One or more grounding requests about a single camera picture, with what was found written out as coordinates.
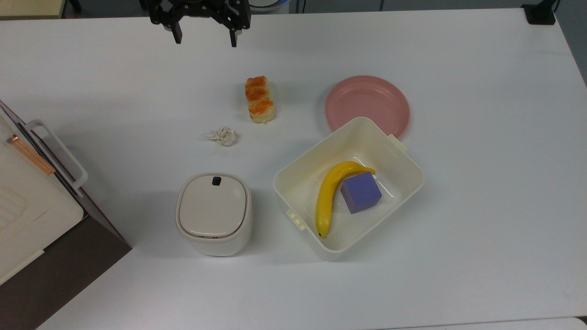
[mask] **pastry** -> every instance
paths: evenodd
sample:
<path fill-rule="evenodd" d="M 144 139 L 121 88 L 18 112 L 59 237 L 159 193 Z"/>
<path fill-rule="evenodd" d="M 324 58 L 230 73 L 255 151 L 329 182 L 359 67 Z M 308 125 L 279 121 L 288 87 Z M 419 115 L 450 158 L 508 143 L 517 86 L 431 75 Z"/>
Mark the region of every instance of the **pastry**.
<path fill-rule="evenodd" d="M 275 104 L 271 100 L 267 77 L 247 79 L 245 96 L 247 97 L 249 116 L 253 122 L 265 123 L 275 117 Z"/>

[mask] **purple cube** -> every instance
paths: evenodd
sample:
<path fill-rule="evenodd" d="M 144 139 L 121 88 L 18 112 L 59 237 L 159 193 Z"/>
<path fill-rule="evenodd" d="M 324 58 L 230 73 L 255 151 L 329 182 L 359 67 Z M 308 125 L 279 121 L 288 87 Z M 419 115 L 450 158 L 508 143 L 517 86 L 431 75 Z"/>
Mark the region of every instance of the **purple cube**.
<path fill-rule="evenodd" d="M 340 192 L 351 214 L 373 207 L 381 199 L 381 191 L 371 172 L 345 179 Z"/>

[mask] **banana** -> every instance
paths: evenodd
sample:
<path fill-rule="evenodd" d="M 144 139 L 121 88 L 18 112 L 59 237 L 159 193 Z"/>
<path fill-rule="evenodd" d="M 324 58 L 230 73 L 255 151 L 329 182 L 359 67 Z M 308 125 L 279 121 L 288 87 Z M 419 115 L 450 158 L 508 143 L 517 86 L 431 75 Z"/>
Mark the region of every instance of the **banana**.
<path fill-rule="evenodd" d="M 324 181 L 322 181 L 320 191 L 318 192 L 318 200 L 316 201 L 316 229 L 318 229 L 318 235 L 320 237 L 326 238 L 328 231 L 330 230 L 332 201 L 338 184 L 349 175 L 363 172 L 371 172 L 371 174 L 375 174 L 375 170 L 365 167 L 355 161 L 343 161 L 333 167 L 324 178 Z"/>

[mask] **table surface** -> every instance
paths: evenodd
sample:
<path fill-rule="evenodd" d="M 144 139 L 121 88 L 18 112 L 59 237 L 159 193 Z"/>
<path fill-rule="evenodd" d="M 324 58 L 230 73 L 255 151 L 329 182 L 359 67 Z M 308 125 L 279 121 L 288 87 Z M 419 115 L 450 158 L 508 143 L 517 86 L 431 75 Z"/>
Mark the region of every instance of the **table surface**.
<path fill-rule="evenodd" d="M 0 19 L 61 18 L 65 0 L 0 0 Z"/>
<path fill-rule="evenodd" d="M 41 329 L 368 329 L 587 315 L 587 89 L 558 24 L 521 9 L 255 16 L 230 48 L 145 18 L 0 22 L 0 97 L 86 167 L 133 250 Z M 277 116 L 249 120 L 248 77 Z M 328 91 L 395 84 L 424 186 L 335 262 L 280 213 L 274 175 L 329 133 Z M 212 129 L 239 133 L 232 147 Z M 223 171 L 252 190 L 231 258 L 175 228 L 179 189 Z"/>

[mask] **plate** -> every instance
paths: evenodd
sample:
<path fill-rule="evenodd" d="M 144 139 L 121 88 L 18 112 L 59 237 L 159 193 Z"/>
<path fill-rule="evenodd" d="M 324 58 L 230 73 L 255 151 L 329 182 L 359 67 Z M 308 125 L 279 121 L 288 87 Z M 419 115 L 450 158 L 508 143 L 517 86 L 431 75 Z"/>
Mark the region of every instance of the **plate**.
<path fill-rule="evenodd" d="M 406 97 L 392 83 L 374 76 L 339 82 L 324 105 L 328 126 L 335 131 L 357 117 L 374 121 L 385 134 L 400 137 L 410 121 Z"/>

